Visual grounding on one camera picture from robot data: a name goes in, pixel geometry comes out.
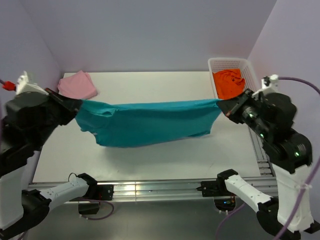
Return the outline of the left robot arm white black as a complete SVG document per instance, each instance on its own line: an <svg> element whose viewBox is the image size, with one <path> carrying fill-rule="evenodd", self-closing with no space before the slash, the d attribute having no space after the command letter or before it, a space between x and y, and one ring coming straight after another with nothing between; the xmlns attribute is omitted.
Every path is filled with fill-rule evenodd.
<svg viewBox="0 0 320 240"><path fill-rule="evenodd" d="M27 161L40 151L58 126L71 122L83 102L49 88L26 91L5 104L0 122L0 238L9 240L41 223L54 208L76 198L91 200L97 181L81 173L72 181L47 190L24 190Z"/></svg>

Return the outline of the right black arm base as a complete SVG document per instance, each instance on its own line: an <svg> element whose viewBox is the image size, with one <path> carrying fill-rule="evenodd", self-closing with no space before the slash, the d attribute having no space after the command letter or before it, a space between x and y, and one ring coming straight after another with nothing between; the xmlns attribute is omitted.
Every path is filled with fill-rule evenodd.
<svg viewBox="0 0 320 240"><path fill-rule="evenodd" d="M201 181L200 186L196 188L201 192L202 197L222 197L226 196L218 180Z"/></svg>

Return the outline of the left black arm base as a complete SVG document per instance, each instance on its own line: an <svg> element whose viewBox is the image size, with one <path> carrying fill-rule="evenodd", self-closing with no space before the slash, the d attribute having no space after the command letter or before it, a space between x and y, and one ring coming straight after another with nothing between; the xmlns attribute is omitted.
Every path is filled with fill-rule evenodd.
<svg viewBox="0 0 320 240"><path fill-rule="evenodd" d="M113 184L97 184L90 186L85 197L91 200L111 201L114 194Z"/></svg>

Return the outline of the teal t-shirt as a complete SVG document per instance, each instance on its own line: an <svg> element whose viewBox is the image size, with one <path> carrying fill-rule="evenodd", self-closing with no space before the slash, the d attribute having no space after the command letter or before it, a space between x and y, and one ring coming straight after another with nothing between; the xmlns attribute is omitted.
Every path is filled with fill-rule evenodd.
<svg viewBox="0 0 320 240"><path fill-rule="evenodd" d="M135 148L210 134L218 99L108 104L84 100L75 120L98 145Z"/></svg>

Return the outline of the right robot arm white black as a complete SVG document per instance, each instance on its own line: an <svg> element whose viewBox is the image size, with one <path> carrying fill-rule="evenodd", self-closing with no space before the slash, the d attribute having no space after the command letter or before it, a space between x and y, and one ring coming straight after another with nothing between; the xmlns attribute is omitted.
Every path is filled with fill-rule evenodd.
<svg viewBox="0 0 320 240"><path fill-rule="evenodd" d="M298 240L302 232L317 232L320 224L311 214L309 198L312 145L293 129L297 108L290 97L276 92L255 95L246 90L217 105L229 120L247 125L262 140L275 173L277 196L260 192L233 169L217 175L217 191L238 196L276 240Z"/></svg>

